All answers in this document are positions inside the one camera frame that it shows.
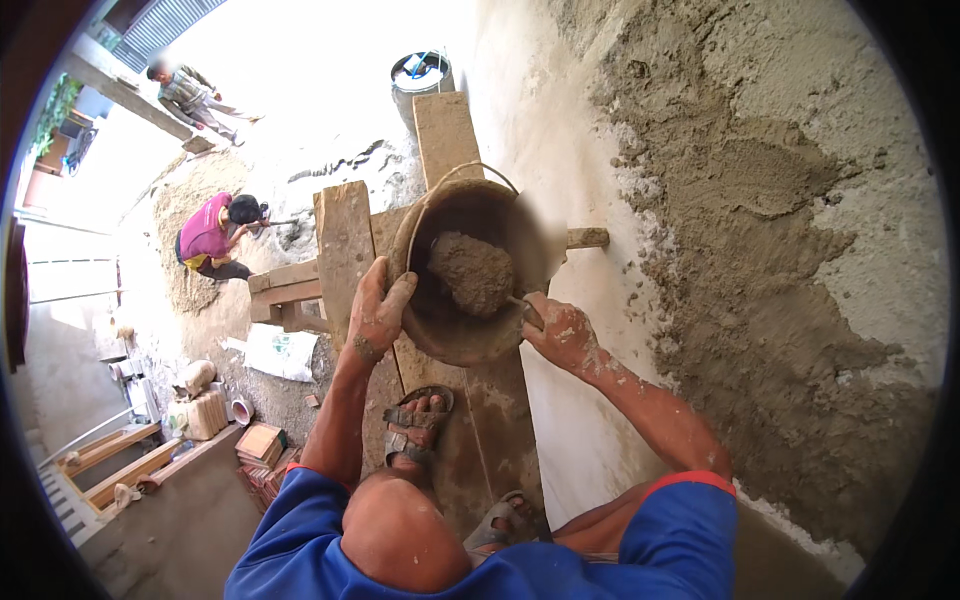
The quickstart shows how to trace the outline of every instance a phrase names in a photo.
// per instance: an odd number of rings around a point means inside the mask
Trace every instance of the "black hair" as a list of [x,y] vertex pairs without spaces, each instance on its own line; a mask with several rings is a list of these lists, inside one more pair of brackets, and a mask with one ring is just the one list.
[[260,204],[250,194],[240,194],[227,207],[227,215],[237,225],[248,225],[263,218]]

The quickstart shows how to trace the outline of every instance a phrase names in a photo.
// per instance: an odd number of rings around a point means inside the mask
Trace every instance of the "green plant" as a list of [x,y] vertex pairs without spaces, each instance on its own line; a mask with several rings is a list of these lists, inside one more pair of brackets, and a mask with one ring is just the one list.
[[77,94],[80,93],[80,88],[83,86],[77,80],[68,77],[66,73],[60,75],[57,83],[54,84],[50,97],[47,98],[47,103],[36,122],[33,142],[38,156],[43,156],[50,150],[50,146],[54,142],[54,129],[60,126],[63,118],[73,108],[73,103],[77,100]]

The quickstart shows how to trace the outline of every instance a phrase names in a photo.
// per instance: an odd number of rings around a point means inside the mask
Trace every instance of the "hand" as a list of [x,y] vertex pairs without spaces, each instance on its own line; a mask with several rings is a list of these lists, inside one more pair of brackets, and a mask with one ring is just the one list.
[[387,257],[378,256],[360,282],[350,310],[347,346],[360,358],[377,363],[400,335],[400,316],[417,289],[417,274],[400,276],[384,298]]
[[523,322],[523,338],[543,358],[581,378],[588,368],[600,369],[606,352],[597,344],[597,336],[584,311],[573,304],[550,300],[542,292],[527,294],[523,299],[543,317],[543,331]]

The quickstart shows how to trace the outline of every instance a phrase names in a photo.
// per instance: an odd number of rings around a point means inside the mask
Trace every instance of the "man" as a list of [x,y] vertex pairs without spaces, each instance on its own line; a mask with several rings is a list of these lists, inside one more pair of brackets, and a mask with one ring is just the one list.
[[160,91],[156,97],[170,114],[198,130],[202,130],[204,126],[209,127],[236,146],[243,145],[243,141],[237,138],[237,130],[218,120],[210,110],[247,119],[251,123],[263,118],[250,116],[242,110],[221,103],[223,96],[217,91],[217,86],[189,66],[170,69],[165,63],[159,63],[147,69],[147,79],[160,82]]
[[220,192],[183,224],[174,244],[177,261],[211,279],[246,280],[252,275],[250,269],[233,260],[230,251],[247,233],[248,225],[256,222],[262,227],[270,224],[262,217],[256,198],[241,194],[234,199]]
[[386,466],[359,482],[367,383],[417,286],[407,273],[384,299],[386,268],[377,258],[357,286],[348,341],[302,462],[230,574],[227,598],[731,595],[736,502],[727,451],[685,402],[600,348],[580,309],[543,294],[526,299],[545,329],[524,324],[523,336],[603,393],[674,472],[577,516],[554,532],[555,543],[506,545],[529,516],[522,492],[511,492],[461,544],[429,483],[437,427],[452,408],[435,386],[387,411]]

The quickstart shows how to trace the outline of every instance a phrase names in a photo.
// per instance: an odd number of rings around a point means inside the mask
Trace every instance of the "blue shirt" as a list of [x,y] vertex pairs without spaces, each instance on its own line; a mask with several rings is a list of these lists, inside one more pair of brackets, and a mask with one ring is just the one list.
[[736,500],[708,471],[674,473],[647,492],[620,542],[619,564],[587,563],[558,544],[496,552],[436,594],[388,588],[340,549],[343,485],[291,470],[230,573],[226,598],[729,598]]

